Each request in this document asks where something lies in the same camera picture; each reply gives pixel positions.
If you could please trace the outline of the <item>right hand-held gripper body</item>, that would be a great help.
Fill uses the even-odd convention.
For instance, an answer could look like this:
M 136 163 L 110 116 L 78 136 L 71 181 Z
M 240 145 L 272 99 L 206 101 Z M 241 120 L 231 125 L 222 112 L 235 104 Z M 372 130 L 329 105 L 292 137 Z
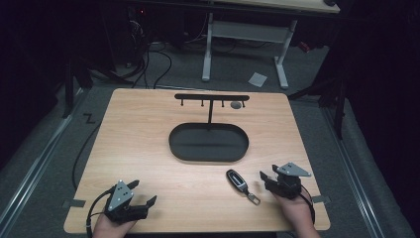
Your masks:
M 270 192 L 293 199 L 301 193 L 301 177 L 311 177 L 312 174 L 298 167 L 294 163 L 287 163 L 278 168 L 279 174 L 276 179 L 268 177 L 264 186 Z

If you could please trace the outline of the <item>grey paper sheet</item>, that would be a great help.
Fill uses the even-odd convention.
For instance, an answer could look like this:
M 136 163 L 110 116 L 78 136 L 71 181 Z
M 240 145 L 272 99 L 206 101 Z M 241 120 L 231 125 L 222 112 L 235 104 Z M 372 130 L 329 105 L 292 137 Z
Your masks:
M 267 80 L 267 77 L 265 75 L 255 72 L 249 79 L 249 84 L 256 87 L 263 87 L 266 80 Z

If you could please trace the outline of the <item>person's right hand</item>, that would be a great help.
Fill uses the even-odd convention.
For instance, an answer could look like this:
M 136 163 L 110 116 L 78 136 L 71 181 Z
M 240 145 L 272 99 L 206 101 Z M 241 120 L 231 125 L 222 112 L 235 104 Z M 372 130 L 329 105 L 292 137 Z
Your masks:
M 310 207 L 306 202 L 309 199 L 309 194 L 306 191 L 302 191 L 294 199 L 288 199 L 276 194 L 274 197 L 298 238 L 316 238 L 319 236 L 312 221 Z

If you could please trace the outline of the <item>white-legged desk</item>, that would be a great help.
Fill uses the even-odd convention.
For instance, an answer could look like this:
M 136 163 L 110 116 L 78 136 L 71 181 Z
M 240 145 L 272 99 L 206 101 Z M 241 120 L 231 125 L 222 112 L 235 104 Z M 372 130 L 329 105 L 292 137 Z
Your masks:
M 340 7 L 330 0 L 204 0 L 209 7 L 245 7 L 256 10 L 281 10 L 291 14 L 320 14 L 321 16 L 336 16 Z M 206 50 L 203 60 L 202 80 L 211 78 L 212 41 L 214 38 L 246 40 L 263 43 L 281 44 L 281 49 L 273 57 L 279 85 L 288 88 L 283 61 L 294 35 L 298 20 L 292 17 L 285 26 L 273 23 L 243 23 L 240 20 L 215 20 L 213 13 L 207 15 Z

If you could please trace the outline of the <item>black key rack with tray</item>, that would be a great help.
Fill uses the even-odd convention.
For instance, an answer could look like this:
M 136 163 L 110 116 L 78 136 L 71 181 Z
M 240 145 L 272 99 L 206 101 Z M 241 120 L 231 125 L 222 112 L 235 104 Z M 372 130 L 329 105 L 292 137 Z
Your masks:
M 249 95 L 219 95 L 176 93 L 175 99 L 183 105 L 185 100 L 199 100 L 201 105 L 209 102 L 208 119 L 205 123 L 188 122 L 174 127 L 168 136 L 171 152 L 187 162 L 233 163 L 240 160 L 249 147 L 249 137 L 239 126 L 229 123 L 214 123 L 215 101 L 239 103 L 240 108 L 250 99 Z

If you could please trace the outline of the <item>black metal stand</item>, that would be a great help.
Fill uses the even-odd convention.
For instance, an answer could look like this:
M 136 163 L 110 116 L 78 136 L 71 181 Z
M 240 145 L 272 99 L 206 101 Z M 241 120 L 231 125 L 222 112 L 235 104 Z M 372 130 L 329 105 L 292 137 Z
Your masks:
M 90 89 L 93 86 L 89 72 L 88 61 L 82 57 L 71 57 L 65 65 L 64 80 L 64 113 L 67 118 L 74 108 L 74 82 L 77 81 L 81 89 Z
M 322 108 L 335 107 L 335 116 L 333 119 L 333 128 L 336 136 L 342 140 L 342 124 L 345 116 L 345 100 L 346 100 L 347 82 L 344 77 L 332 77 L 319 82 L 313 83 L 298 92 L 287 96 L 289 100 L 295 100 L 304 95 L 320 94 L 318 105 Z

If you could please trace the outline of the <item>person's left hand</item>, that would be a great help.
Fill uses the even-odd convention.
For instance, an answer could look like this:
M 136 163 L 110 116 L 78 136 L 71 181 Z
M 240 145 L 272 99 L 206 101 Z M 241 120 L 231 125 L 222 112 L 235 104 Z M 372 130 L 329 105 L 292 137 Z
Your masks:
M 124 238 L 135 225 L 136 221 L 114 223 L 106 215 L 101 214 L 95 223 L 93 238 Z

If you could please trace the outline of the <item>metal floor rail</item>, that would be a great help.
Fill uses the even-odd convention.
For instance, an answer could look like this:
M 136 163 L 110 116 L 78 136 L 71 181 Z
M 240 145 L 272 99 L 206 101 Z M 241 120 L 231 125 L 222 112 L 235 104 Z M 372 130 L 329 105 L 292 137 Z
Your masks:
M 358 173 L 351 161 L 350 154 L 347 147 L 342 139 L 340 139 L 335 131 L 334 119 L 329 109 L 320 109 L 326 123 L 329 128 L 332 137 L 334 138 L 335 144 L 340 154 L 340 161 L 343 165 L 344 173 L 348 180 L 348 184 L 355 197 L 359 211 L 363 217 L 365 225 L 367 227 L 370 238 L 385 238 L 382 228 L 378 222 L 376 214 L 373 210 L 371 202 L 367 196 L 367 193 L 361 183 Z
M 0 214 L 0 237 L 41 233 L 47 228 L 62 232 L 69 208 L 61 205 L 73 199 L 73 184 L 80 179 L 77 168 L 91 126 L 86 99 L 88 89 L 79 89 L 74 108 L 67 118 L 54 110 L 28 139 L 11 171 L 22 170 L 22 180 Z

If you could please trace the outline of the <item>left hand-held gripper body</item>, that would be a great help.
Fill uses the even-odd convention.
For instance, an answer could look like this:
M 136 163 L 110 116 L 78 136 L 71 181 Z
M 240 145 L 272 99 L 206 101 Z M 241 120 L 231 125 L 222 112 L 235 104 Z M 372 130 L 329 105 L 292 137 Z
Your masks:
M 127 183 L 119 180 L 111 189 L 110 197 L 106 201 L 104 214 L 114 223 L 123 224 L 129 221 L 146 219 L 148 209 L 144 205 L 131 206 L 134 197 L 132 189 Z

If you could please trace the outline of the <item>black car key with clasp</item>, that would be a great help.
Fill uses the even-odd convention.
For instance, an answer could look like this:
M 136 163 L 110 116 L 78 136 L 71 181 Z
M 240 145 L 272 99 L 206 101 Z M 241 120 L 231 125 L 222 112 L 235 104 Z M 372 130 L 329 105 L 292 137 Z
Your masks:
M 261 200 L 258 197 L 249 192 L 248 184 L 238 172 L 235 170 L 227 170 L 226 177 L 236 190 L 243 193 L 251 203 L 254 205 L 259 205 L 261 203 Z

